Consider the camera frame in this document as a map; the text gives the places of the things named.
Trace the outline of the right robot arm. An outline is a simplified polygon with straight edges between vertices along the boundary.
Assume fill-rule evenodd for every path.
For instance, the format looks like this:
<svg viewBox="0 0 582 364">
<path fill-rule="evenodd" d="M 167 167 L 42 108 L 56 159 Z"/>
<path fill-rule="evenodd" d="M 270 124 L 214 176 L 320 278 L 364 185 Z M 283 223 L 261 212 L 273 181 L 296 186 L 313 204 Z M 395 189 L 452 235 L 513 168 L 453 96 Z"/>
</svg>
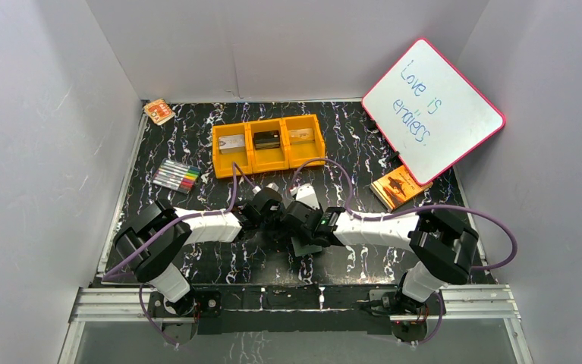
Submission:
<svg viewBox="0 0 582 364">
<path fill-rule="evenodd" d="M 462 206 L 430 205 L 396 214 L 362 213 L 292 202 L 279 223 L 302 244 L 371 244 L 411 251 L 419 261 L 399 281 L 396 303 L 402 312 L 414 314 L 441 287 L 469 281 L 478 233 L 456 216 L 468 211 Z"/>
</svg>

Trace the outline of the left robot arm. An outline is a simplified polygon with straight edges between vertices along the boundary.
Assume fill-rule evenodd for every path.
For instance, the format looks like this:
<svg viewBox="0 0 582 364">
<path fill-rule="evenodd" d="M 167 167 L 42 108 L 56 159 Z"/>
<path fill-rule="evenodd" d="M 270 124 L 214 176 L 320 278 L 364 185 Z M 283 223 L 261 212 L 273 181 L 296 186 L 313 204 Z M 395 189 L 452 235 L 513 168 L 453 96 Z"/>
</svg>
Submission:
<svg viewBox="0 0 582 364">
<path fill-rule="evenodd" d="M 255 230 L 282 210 L 282 196 L 270 187 L 255 190 L 251 200 L 232 209 L 178 210 L 167 200 L 158 200 L 126 223 L 113 244 L 140 283 L 152 285 L 176 315 L 195 307 L 189 281 L 173 260 L 183 246 L 194 243 L 231 243 L 240 233 Z"/>
</svg>

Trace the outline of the silver card stack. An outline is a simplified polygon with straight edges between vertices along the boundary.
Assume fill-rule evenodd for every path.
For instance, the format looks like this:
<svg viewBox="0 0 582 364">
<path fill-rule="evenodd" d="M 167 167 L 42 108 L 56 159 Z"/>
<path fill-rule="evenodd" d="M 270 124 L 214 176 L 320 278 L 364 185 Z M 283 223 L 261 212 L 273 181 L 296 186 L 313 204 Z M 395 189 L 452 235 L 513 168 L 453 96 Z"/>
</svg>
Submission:
<svg viewBox="0 0 582 364">
<path fill-rule="evenodd" d="M 243 134 L 219 136 L 218 146 L 221 154 L 243 152 L 246 149 L 245 136 Z"/>
</svg>

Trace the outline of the yellow three-compartment bin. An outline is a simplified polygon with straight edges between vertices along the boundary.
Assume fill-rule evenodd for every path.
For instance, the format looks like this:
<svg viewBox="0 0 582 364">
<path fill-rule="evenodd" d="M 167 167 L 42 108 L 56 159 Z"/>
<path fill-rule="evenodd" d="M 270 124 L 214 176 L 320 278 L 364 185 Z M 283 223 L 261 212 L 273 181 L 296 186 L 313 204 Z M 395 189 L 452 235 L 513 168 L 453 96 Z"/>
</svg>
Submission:
<svg viewBox="0 0 582 364">
<path fill-rule="evenodd" d="M 324 165 L 326 145 L 315 115 L 225 124 L 212 128 L 212 165 L 217 178 Z"/>
</svg>

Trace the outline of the green card holder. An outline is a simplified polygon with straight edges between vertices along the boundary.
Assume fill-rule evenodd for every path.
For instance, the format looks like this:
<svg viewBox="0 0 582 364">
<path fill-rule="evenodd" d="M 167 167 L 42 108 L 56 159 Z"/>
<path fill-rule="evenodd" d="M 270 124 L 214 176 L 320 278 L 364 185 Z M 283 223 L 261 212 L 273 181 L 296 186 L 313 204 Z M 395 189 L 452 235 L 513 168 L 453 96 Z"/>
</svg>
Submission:
<svg viewBox="0 0 582 364">
<path fill-rule="evenodd" d="M 322 252 L 322 246 L 314 243 L 313 239 L 305 237 L 292 237 L 291 244 L 296 257 L 308 256 Z"/>
</svg>

